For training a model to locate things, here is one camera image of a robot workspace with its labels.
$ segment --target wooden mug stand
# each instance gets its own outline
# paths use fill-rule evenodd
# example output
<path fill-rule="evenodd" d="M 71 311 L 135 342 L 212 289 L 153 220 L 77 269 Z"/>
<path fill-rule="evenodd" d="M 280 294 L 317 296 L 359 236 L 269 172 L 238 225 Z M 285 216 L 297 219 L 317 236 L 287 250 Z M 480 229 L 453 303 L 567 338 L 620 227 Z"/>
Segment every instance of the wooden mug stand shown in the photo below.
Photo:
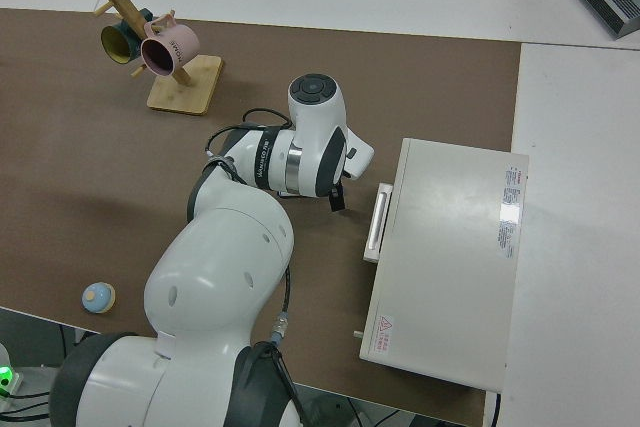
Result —
<path fill-rule="evenodd" d="M 101 15 L 110 7 L 115 7 L 120 16 L 129 24 L 136 35 L 144 40 L 145 18 L 131 0 L 109 0 L 94 12 Z M 131 75 L 138 76 L 146 65 L 140 66 Z M 212 55 L 198 55 L 176 70 L 172 76 L 158 76 L 151 88 L 147 106 L 155 110 L 204 115 L 209 108 L 220 71 L 222 59 Z"/>

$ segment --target mug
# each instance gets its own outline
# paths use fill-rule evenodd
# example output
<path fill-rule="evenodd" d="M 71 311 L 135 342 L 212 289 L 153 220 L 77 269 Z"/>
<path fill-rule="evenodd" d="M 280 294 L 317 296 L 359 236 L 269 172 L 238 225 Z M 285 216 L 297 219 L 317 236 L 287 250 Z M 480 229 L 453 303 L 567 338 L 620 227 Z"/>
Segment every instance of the mug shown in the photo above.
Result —
<path fill-rule="evenodd" d="M 166 20 L 167 27 L 155 33 L 152 26 Z M 166 14 L 144 24 L 147 38 L 140 51 L 149 70 L 157 75 L 171 75 L 198 55 L 200 42 L 195 32 L 177 24 L 173 15 Z"/>
<path fill-rule="evenodd" d="M 148 9 L 142 9 L 140 14 L 147 22 L 153 19 L 153 14 Z M 140 57 L 142 40 L 124 20 L 102 29 L 100 40 L 107 55 L 119 64 L 126 64 Z"/>

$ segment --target floor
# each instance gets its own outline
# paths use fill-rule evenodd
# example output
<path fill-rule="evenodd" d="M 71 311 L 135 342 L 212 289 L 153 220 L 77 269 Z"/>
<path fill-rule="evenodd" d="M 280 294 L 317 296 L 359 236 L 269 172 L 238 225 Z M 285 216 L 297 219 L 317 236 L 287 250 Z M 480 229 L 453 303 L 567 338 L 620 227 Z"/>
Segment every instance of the floor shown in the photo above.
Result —
<path fill-rule="evenodd" d="M 12 365 L 23 371 L 23 385 L 25 389 L 29 387 L 29 392 L 48 387 L 45 384 L 53 376 L 51 369 L 38 368 L 58 367 L 65 353 L 73 348 L 74 337 L 71 328 L 0 309 L 0 344 L 9 352 Z M 299 386 L 299 395 L 314 427 L 455 427 L 454 424 L 410 412 L 396 412 L 386 406 L 347 399 L 311 387 Z M 359 413 L 361 425 L 355 419 L 354 409 Z M 12 424 L 0 422 L 0 426 L 4 425 Z M 46 427 L 49 423 L 40 421 L 29 425 Z"/>

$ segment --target pink mug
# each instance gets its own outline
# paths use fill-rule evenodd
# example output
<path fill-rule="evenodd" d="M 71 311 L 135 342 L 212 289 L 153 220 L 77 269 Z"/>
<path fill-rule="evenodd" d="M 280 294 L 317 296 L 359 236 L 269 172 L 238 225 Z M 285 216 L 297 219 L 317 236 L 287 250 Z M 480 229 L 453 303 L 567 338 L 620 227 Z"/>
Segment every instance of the pink mug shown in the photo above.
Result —
<path fill-rule="evenodd" d="M 152 26 L 166 20 L 167 27 L 154 32 Z M 147 38 L 142 41 L 140 53 L 149 70 L 157 75 L 171 75 L 198 55 L 200 42 L 196 33 L 186 25 L 176 23 L 171 14 L 165 14 L 144 24 Z"/>

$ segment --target black button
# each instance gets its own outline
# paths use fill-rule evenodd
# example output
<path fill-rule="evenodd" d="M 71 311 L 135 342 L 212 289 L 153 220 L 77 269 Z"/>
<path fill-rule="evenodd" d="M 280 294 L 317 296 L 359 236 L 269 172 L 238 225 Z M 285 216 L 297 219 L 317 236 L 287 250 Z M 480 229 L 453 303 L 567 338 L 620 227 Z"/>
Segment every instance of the black button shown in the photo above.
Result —
<path fill-rule="evenodd" d="M 324 89 L 322 90 L 322 95 L 327 99 L 333 97 L 333 94 L 336 93 L 336 83 L 333 79 L 324 83 Z"/>
<path fill-rule="evenodd" d="M 316 104 L 320 102 L 320 96 L 318 94 L 305 94 L 304 92 L 296 94 L 296 99 L 305 104 Z"/>
<path fill-rule="evenodd" d="M 302 90 L 307 94 L 317 94 L 324 89 L 324 82 L 320 79 L 306 78 L 302 82 Z"/>
<path fill-rule="evenodd" d="M 291 93 L 292 94 L 295 94 L 298 91 L 300 91 L 300 84 L 302 83 L 302 79 L 303 79 L 302 77 L 298 77 L 296 80 L 294 80 L 291 83 Z"/>

